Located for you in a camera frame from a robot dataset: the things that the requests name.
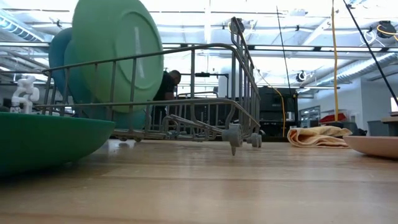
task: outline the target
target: wire dish rack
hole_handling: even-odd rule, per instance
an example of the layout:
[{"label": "wire dish rack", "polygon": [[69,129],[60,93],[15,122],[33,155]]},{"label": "wire dish rack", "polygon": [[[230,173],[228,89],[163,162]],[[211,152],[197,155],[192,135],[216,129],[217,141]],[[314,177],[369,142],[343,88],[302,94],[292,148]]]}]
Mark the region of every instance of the wire dish rack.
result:
[{"label": "wire dish rack", "polygon": [[[107,120],[114,120],[113,108],[116,106],[128,106],[129,112],[132,113],[133,107],[145,106],[146,118],[143,129],[134,129],[130,125],[128,129],[115,129],[113,136],[122,141],[134,139],[137,142],[142,139],[170,139],[181,141],[209,141],[221,136],[223,141],[228,141],[231,145],[232,155],[235,155],[236,148],[241,147],[243,141],[246,140],[254,147],[261,147],[261,135],[259,134],[259,92],[254,81],[253,70],[254,64],[249,53],[248,46],[244,40],[243,33],[239,28],[237,18],[231,19],[231,41],[233,45],[228,44],[204,44],[192,47],[182,47],[179,49],[165,50],[162,52],[154,52],[150,54],[134,55],[124,58],[114,58],[110,60],[102,60],[95,62],[79,63],[67,65],[63,67],[51,68],[44,70],[47,80],[47,90],[45,93],[44,104],[37,105],[42,110],[42,114],[53,115],[56,109],[60,116],[65,115],[65,108],[71,107],[67,104],[68,96],[68,79],[72,68],[82,66],[92,66],[93,71],[97,71],[98,65],[102,63],[117,63],[126,60],[132,60],[133,65],[137,65],[137,59],[151,57],[156,55],[172,54],[177,52],[191,52],[191,89],[189,98],[184,100],[169,101],[134,101],[134,82],[136,77],[136,66],[133,66],[131,76],[131,95],[130,102],[118,103],[113,101],[113,91],[115,89],[114,82],[111,83],[110,102],[108,103],[77,103],[73,105],[74,110],[81,111],[83,108],[107,108]],[[231,99],[229,98],[195,98],[195,51],[203,49],[227,49],[232,51],[231,60]],[[50,81],[52,74],[56,70],[66,70],[65,94],[63,102],[60,105],[54,104],[54,93],[49,96]],[[113,69],[113,79],[115,78],[115,69]],[[156,111],[156,107],[165,106],[166,114],[159,116],[160,119],[155,121],[155,116],[151,114],[151,110]],[[220,122],[220,108],[226,115],[223,122]]]}]

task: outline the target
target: ceiling light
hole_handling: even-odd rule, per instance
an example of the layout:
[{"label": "ceiling light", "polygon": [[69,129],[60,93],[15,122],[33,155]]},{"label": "ceiling light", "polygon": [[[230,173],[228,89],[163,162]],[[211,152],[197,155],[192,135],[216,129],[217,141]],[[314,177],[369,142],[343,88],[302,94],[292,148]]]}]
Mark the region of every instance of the ceiling light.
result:
[{"label": "ceiling light", "polygon": [[[381,47],[372,47],[372,51],[380,51]],[[367,47],[337,47],[338,52],[368,52]],[[333,47],[322,47],[321,51],[335,51]]]},{"label": "ceiling light", "polygon": [[[282,46],[255,46],[256,50],[283,50]],[[285,47],[285,50],[294,51],[294,50],[313,50],[313,47],[294,47],[288,46]]]},{"label": "ceiling light", "polygon": [[180,44],[163,44],[163,48],[180,48]]},{"label": "ceiling light", "polygon": [[[267,86],[269,88],[289,88],[288,85],[258,85],[258,86]],[[333,86],[290,86],[291,89],[302,89],[303,91],[313,90],[332,90],[335,87]]]},{"label": "ceiling light", "polygon": [[3,71],[10,71],[8,68],[0,67],[1,70]]}]

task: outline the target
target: red object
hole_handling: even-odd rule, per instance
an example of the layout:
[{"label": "red object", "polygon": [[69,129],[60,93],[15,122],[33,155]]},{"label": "red object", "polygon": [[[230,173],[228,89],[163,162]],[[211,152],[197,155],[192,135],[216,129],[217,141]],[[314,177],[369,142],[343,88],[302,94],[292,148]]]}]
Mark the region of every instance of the red object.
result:
[{"label": "red object", "polygon": [[[347,117],[343,114],[343,113],[339,113],[337,115],[337,120],[338,121],[343,121],[345,120]],[[331,122],[331,121],[335,121],[335,115],[331,114],[328,116],[325,116],[324,118],[322,118],[321,120],[319,120],[319,123],[325,123],[325,122]]]}]

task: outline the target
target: beige towel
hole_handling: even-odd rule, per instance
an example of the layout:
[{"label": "beige towel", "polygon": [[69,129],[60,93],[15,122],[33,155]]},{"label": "beige towel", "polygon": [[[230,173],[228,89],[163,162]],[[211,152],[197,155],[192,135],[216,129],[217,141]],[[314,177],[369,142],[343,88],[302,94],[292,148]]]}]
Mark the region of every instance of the beige towel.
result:
[{"label": "beige towel", "polygon": [[348,148],[343,139],[334,136],[347,136],[352,132],[346,128],[322,126],[315,128],[292,128],[287,133],[289,142],[297,147],[338,147]]}]

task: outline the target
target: green plate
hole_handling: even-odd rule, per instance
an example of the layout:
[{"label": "green plate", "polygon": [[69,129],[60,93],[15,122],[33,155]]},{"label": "green plate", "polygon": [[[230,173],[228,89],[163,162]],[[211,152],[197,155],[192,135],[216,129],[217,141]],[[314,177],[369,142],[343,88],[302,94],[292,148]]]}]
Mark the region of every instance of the green plate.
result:
[{"label": "green plate", "polygon": [[114,130],[110,121],[15,113],[0,113],[0,124],[0,176],[79,160]]},{"label": "green plate", "polygon": [[[149,11],[138,0],[80,0],[73,16],[72,40],[81,62],[106,60],[163,50],[159,32]],[[137,60],[134,101],[152,100],[163,75],[163,55]],[[109,102],[112,63],[94,68],[83,67],[87,87],[101,102]],[[130,102],[132,60],[118,62],[115,79],[115,102]],[[134,111],[145,106],[135,106]],[[127,106],[115,107],[127,113]]]}]

